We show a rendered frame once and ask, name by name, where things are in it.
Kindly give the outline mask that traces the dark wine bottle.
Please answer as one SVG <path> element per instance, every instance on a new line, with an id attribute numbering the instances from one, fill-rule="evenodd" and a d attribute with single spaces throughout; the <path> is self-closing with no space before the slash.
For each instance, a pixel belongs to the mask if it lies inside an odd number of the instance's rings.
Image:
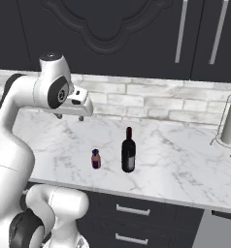
<path id="1" fill-rule="evenodd" d="M 121 146 L 121 168 L 124 172 L 135 169 L 136 143 L 132 140 L 132 128 L 126 128 L 126 139 Z"/>

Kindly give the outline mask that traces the small purple juice bottle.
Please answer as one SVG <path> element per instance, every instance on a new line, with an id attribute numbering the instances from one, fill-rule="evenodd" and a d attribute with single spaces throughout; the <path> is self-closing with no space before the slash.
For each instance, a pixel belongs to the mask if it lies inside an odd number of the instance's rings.
<path id="1" fill-rule="evenodd" d="M 101 168 L 101 157 L 98 149 L 92 150 L 91 164 L 95 169 Z"/>

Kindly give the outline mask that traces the dark ornate cupboard front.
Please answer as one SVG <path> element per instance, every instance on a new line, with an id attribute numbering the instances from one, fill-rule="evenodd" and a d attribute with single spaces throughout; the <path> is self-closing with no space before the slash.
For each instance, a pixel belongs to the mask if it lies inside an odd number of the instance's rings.
<path id="1" fill-rule="evenodd" d="M 17 0 L 30 67 L 58 51 L 77 74 L 142 77 L 150 26 L 173 0 Z"/>

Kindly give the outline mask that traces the dark cupboard door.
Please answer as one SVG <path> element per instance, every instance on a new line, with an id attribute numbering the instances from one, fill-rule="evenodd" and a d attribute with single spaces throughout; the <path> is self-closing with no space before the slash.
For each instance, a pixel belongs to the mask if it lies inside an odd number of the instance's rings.
<path id="1" fill-rule="evenodd" d="M 17 0 L 0 0 L 0 70 L 25 71 L 29 65 Z"/>
<path id="2" fill-rule="evenodd" d="M 205 0 L 199 28 L 191 79 L 231 82 L 231 0 L 220 37 L 216 60 L 210 65 L 222 0 Z"/>
<path id="3" fill-rule="evenodd" d="M 203 2 L 204 0 L 188 0 L 181 47 L 181 60 L 180 63 L 176 64 L 175 56 L 182 13 L 182 0 L 173 0 L 169 20 L 170 37 L 168 38 L 167 48 L 167 78 L 188 79 L 190 76 Z"/>

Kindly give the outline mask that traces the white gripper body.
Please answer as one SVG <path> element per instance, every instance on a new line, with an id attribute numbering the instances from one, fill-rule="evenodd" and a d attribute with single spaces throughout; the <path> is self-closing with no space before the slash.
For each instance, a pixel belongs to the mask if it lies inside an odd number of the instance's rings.
<path id="1" fill-rule="evenodd" d="M 44 108 L 44 111 L 54 114 L 91 116 L 93 113 L 93 104 L 89 97 L 86 98 L 83 104 L 79 104 L 77 100 L 68 98 L 59 108 Z"/>

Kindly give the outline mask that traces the grey dishwasher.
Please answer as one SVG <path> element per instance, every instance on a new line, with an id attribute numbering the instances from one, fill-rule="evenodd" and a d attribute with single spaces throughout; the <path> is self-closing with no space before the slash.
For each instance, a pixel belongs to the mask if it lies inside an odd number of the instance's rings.
<path id="1" fill-rule="evenodd" d="M 231 220 L 205 210 L 192 248 L 231 248 Z"/>

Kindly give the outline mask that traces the dark drawer front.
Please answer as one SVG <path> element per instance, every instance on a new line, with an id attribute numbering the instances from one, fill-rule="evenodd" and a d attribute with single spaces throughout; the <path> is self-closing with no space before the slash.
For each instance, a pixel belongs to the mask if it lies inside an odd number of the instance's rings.
<path id="1" fill-rule="evenodd" d="M 111 194 L 86 191 L 91 212 L 105 217 L 138 222 L 141 224 L 173 228 L 195 233 L 200 225 L 204 210 L 189 206 L 133 199 Z M 116 204 L 136 209 L 148 210 L 149 216 L 116 211 Z"/>
<path id="2" fill-rule="evenodd" d="M 195 234 L 113 220 L 80 220 L 78 228 L 90 248 L 192 248 Z M 148 245 L 116 240 L 115 234 L 148 239 Z"/>

